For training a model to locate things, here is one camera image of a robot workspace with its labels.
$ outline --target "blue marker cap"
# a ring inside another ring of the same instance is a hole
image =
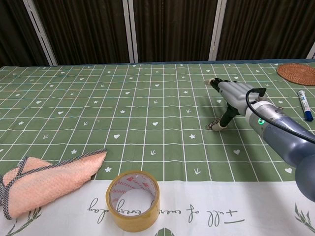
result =
[[[307,121],[313,120],[313,116],[312,116],[312,113],[310,111],[305,111],[304,116],[305,116],[305,120],[307,120]]]

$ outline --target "black cable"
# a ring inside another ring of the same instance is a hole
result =
[[[310,143],[312,143],[312,144],[315,144],[315,140],[314,140],[314,139],[311,139],[311,138],[309,138],[309,137],[307,137],[307,136],[305,136],[305,135],[299,134],[299,133],[297,133],[297,132],[295,132],[295,131],[293,131],[293,130],[291,130],[291,129],[288,129],[288,128],[282,126],[282,125],[279,125],[279,124],[275,123],[274,121],[272,121],[272,120],[268,119],[267,117],[263,116],[262,114],[260,114],[258,111],[256,111],[256,110],[252,107],[252,105],[251,105],[251,103],[250,103],[250,100],[249,100],[249,95],[250,95],[250,93],[252,93],[252,92],[258,92],[258,93],[259,93],[259,96],[262,97],[263,94],[265,93],[265,91],[266,91],[265,88],[253,88],[253,89],[249,90],[249,91],[246,93],[245,99],[246,99],[246,103],[247,103],[249,109],[250,109],[256,116],[258,116],[258,117],[260,117],[261,119],[265,120],[265,121],[268,122],[269,124],[272,124],[272,125],[274,125],[275,127],[279,128],[279,129],[281,129],[281,130],[283,130],[283,131],[285,131],[285,132],[288,132],[288,133],[290,133],[290,134],[292,134],[292,135],[294,135],[294,136],[296,136],[296,137],[299,137],[299,138],[301,138],[301,139],[304,139],[304,140],[306,140],[306,141],[308,141],[308,142],[310,142]]]

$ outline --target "white heart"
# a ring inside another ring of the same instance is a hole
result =
[[[234,150],[233,152],[234,152],[236,155],[240,154],[240,150],[239,150],[239,149]]]
[[[289,174],[292,173],[292,169],[289,167],[289,168],[285,168],[285,172],[288,172]]]

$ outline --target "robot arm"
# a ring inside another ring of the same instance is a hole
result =
[[[297,186],[307,198],[315,202],[315,135],[283,113],[282,108],[264,101],[265,88],[248,93],[253,89],[252,86],[239,82],[223,81],[218,78],[206,80],[205,84],[216,89],[228,105],[225,114],[207,125],[207,129],[222,130],[236,115],[245,116],[253,130],[287,164],[296,167]],[[251,108],[246,101],[246,95],[248,95]],[[288,133],[277,126],[285,127],[304,138]]]

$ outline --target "white star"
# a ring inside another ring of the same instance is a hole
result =
[[[109,166],[105,169],[106,172],[110,172],[112,168],[109,168]]]

